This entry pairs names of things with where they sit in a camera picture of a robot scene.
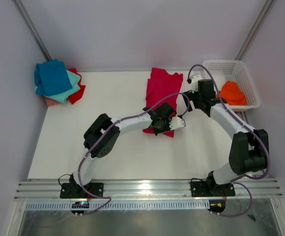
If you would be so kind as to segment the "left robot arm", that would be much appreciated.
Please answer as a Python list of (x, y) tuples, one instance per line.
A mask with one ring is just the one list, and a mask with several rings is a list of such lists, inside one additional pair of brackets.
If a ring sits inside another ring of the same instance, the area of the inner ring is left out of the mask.
[(126, 117), (111, 118), (106, 113), (101, 114), (84, 134), (86, 153), (69, 179), (70, 191), (79, 198), (87, 194), (94, 163), (112, 151), (121, 135), (144, 129), (150, 129), (155, 135), (167, 134), (184, 126), (184, 119), (177, 116), (167, 102), (155, 108), (145, 107)]

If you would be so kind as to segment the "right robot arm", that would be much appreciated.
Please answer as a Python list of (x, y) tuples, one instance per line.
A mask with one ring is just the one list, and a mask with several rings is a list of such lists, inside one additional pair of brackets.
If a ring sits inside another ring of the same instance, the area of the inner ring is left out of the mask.
[(268, 133), (244, 122), (232, 111), (225, 100), (217, 96), (214, 82), (209, 79), (188, 79), (191, 90), (185, 92), (186, 103), (192, 102), (195, 109), (215, 120), (231, 138), (228, 162), (211, 171), (205, 182), (205, 191), (210, 196), (220, 196), (232, 188), (232, 183), (251, 172), (268, 171)]

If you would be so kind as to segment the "magenta t shirt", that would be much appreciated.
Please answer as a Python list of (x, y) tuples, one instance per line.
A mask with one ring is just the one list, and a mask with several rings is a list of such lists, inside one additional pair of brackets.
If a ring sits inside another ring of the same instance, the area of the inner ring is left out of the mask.
[(175, 72), (169, 74), (161, 68), (152, 68), (150, 78), (147, 80), (146, 107), (152, 107), (162, 98), (180, 92), (183, 74)]

